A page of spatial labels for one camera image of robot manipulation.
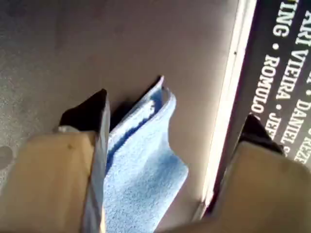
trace floor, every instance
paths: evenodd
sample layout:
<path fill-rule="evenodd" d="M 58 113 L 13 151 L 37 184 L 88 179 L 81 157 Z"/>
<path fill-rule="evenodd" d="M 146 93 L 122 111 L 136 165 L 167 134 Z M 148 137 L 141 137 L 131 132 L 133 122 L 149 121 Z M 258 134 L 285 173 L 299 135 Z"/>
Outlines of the floor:
<path fill-rule="evenodd" d="M 0 146 L 14 157 L 29 136 L 51 131 L 66 109 L 100 88 L 114 110 L 165 75 L 177 98 L 170 144 L 190 173 L 159 229 L 190 221 L 201 198 L 237 2 L 0 0 Z M 0 183 L 5 177 L 0 170 Z"/>

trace blue microfiber cloth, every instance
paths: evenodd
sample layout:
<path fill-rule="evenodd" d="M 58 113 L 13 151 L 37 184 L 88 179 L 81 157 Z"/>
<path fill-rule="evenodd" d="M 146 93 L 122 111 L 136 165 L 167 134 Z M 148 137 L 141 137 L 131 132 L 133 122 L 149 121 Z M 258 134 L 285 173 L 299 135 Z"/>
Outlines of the blue microfiber cloth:
<path fill-rule="evenodd" d="M 164 78 L 110 133 L 104 210 L 107 233 L 153 232 L 184 183 L 188 168 L 168 142 L 175 96 Z M 162 103 L 162 95 L 168 98 Z"/>

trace black sign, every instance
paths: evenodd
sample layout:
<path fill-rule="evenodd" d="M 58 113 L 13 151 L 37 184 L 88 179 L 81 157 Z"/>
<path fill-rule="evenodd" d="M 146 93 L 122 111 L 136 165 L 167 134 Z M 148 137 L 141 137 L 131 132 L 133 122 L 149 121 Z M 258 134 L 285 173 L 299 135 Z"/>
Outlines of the black sign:
<path fill-rule="evenodd" d="M 248 113 L 311 168 L 311 0 L 258 1 L 225 152 Z"/>

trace blue towel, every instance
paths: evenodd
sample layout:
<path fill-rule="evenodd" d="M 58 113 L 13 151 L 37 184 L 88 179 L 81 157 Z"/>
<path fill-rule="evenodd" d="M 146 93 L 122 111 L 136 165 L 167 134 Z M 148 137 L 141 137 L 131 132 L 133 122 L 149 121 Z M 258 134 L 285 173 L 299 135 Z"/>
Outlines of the blue towel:
<path fill-rule="evenodd" d="M 162 84 L 163 77 L 109 135 L 107 233 L 153 232 L 187 177 L 188 168 L 168 142 L 176 99 Z"/>

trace cloth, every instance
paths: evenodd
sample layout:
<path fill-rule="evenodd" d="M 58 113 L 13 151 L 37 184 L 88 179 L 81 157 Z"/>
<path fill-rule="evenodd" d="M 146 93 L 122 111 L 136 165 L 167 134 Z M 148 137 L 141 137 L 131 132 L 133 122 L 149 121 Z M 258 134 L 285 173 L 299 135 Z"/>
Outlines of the cloth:
<path fill-rule="evenodd" d="M 188 168 L 169 146 L 176 99 L 163 77 L 109 135 L 104 180 L 106 232 L 153 232 L 184 183 Z M 163 103 L 162 95 L 168 99 Z"/>

